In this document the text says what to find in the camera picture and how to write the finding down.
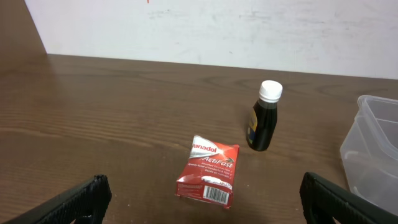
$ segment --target tabletop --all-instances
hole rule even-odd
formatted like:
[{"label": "tabletop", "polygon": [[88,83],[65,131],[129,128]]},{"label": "tabletop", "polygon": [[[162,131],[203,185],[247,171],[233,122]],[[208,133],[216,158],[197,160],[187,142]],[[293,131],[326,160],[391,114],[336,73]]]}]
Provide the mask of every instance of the tabletop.
[{"label": "tabletop", "polygon": [[[284,87],[269,149],[245,139],[263,80]],[[348,188],[340,146],[360,95],[398,80],[48,55],[0,75],[0,222],[95,174],[103,223],[305,223],[307,171]],[[230,209],[175,196],[194,135],[239,144]]]}]

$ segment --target wooden table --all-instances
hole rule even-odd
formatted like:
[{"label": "wooden table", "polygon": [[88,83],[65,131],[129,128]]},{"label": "wooden table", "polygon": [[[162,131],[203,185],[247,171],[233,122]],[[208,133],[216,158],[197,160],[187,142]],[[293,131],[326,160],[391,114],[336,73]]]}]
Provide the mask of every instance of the wooden table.
[{"label": "wooden table", "polygon": [[[266,152],[244,124],[263,80],[284,86]],[[48,55],[0,75],[0,222],[95,174],[113,193],[104,223],[305,223],[306,171],[347,188],[340,146],[360,95],[398,81]],[[239,144],[229,210],[178,198],[193,136]]]}]

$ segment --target transparent plastic box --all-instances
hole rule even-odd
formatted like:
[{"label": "transparent plastic box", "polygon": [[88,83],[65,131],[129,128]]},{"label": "transparent plastic box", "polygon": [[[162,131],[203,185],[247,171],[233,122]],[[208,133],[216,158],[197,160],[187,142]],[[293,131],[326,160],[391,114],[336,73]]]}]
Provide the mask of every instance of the transparent plastic box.
[{"label": "transparent plastic box", "polygon": [[349,189],[398,215],[398,101],[360,96],[340,148]]}]

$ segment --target black bottle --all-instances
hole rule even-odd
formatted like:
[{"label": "black bottle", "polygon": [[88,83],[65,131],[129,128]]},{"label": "black bottle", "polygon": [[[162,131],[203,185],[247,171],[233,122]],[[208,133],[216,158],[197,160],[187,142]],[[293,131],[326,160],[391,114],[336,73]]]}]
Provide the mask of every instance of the black bottle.
[{"label": "black bottle", "polygon": [[265,151],[269,147],[277,122],[277,102],[282,94],[282,85],[267,80],[261,83],[260,97],[253,106],[246,140],[250,148]]}]

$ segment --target container rim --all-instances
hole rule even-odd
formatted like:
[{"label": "container rim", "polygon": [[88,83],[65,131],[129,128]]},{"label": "container rim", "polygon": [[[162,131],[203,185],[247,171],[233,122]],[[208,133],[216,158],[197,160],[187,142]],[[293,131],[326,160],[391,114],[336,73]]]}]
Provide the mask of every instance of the container rim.
[{"label": "container rim", "polygon": [[398,149],[391,144],[390,140],[388,140],[386,134],[380,127],[380,124],[376,120],[376,117],[368,104],[369,100],[377,100],[383,103],[392,103],[397,105],[398,100],[371,95],[362,95],[358,98],[358,106],[361,110],[364,110],[365,113],[363,113],[363,116],[365,121],[371,127],[370,130],[373,136],[376,138],[377,143],[380,145],[381,150],[391,158],[398,160]]}]

